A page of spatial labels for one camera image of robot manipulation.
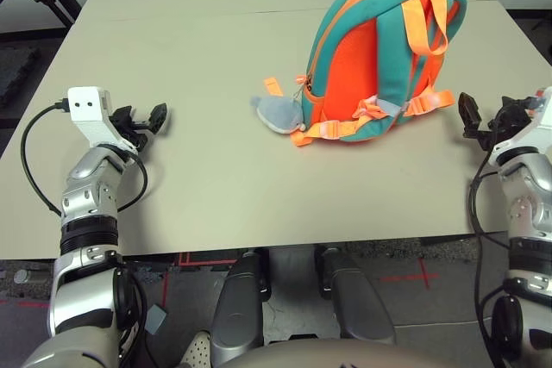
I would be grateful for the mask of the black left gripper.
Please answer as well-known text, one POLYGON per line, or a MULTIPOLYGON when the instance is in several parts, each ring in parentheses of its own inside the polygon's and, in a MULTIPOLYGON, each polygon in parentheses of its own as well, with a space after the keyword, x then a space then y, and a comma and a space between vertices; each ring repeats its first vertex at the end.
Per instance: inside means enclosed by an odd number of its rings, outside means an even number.
POLYGON ((110 121, 116 125, 117 132, 135 149, 144 149, 148 137, 146 131, 157 134, 167 117, 166 103, 156 105, 148 118, 148 122, 132 122, 131 106, 116 109, 110 116, 110 121))

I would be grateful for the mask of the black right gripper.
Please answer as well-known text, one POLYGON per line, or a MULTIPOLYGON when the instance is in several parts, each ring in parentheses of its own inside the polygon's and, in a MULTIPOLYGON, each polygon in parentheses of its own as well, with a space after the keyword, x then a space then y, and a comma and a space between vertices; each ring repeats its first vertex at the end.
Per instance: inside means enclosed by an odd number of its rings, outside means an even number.
POLYGON ((459 96, 459 115, 464 125, 463 137, 475 138, 481 149, 489 152, 494 145, 509 140, 530 124, 527 109, 528 100, 526 98, 503 98, 502 107, 495 119, 490 120, 487 124, 489 130, 480 130, 479 107, 473 97, 462 92, 459 96))

